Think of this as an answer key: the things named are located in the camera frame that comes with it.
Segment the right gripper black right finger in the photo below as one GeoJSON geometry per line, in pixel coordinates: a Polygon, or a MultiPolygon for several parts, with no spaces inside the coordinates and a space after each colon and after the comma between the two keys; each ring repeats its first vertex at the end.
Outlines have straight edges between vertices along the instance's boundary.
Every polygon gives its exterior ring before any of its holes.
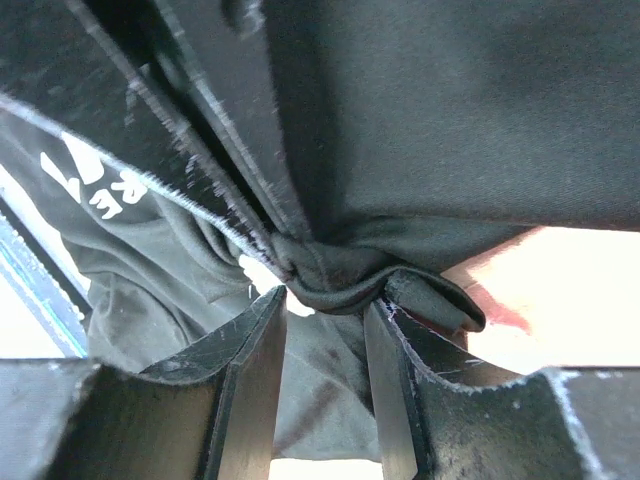
{"type": "Polygon", "coordinates": [[[385,301],[364,316],[387,479],[635,479],[639,371],[518,375],[385,301]]]}

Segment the round colourful brooch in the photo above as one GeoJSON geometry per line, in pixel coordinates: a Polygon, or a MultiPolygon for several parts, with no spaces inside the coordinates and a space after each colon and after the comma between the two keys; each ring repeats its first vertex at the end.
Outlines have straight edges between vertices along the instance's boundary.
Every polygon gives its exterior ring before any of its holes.
{"type": "MultiPolygon", "coordinates": [[[[252,285],[260,294],[267,293],[275,287],[283,286],[283,283],[258,260],[242,254],[238,262],[244,274],[251,280],[252,285]]],[[[289,288],[286,288],[286,290],[286,307],[289,312],[300,317],[308,317],[315,313],[314,309],[303,305],[289,288]]]]}

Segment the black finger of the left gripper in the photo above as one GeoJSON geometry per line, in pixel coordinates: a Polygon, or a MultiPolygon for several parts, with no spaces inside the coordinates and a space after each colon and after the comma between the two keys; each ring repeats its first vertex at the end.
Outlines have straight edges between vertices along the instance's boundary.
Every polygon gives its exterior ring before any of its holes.
{"type": "Polygon", "coordinates": [[[261,1],[157,1],[184,89],[224,144],[274,227],[312,236],[294,183],[261,1]]]}
{"type": "Polygon", "coordinates": [[[213,223],[288,277],[230,147],[169,86],[157,52],[143,64],[84,1],[1,4],[1,109],[56,137],[72,134],[106,163],[213,223]]]}

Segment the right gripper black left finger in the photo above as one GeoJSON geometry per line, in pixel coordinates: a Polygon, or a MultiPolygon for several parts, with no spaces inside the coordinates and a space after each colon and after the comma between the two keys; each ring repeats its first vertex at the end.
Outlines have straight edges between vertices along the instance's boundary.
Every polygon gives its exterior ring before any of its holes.
{"type": "Polygon", "coordinates": [[[143,372],[90,359],[1,364],[5,479],[265,479],[286,290],[143,372]]]}

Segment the black printed t-shirt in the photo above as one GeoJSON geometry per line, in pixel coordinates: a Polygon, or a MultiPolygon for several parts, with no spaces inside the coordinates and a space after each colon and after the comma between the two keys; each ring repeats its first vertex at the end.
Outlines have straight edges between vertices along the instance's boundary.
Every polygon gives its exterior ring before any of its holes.
{"type": "MultiPolygon", "coordinates": [[[[157,1],[84,2],[137,66],[155,49],[199,112],[157,1]]],[[[315,310],[289,328],[275,455],[375,461],[370,302],[479,331],[484,313],[445,270],[534,226],[638,228],[639,5],[261,2],[311,238],[277,230],[243,183],[279,278],[315,310]]],[[[1,109],[1,151],[90,282],[92,356],[140,372],[253,300],[238,262],[251,255],[78,137],[1,109]]]]}

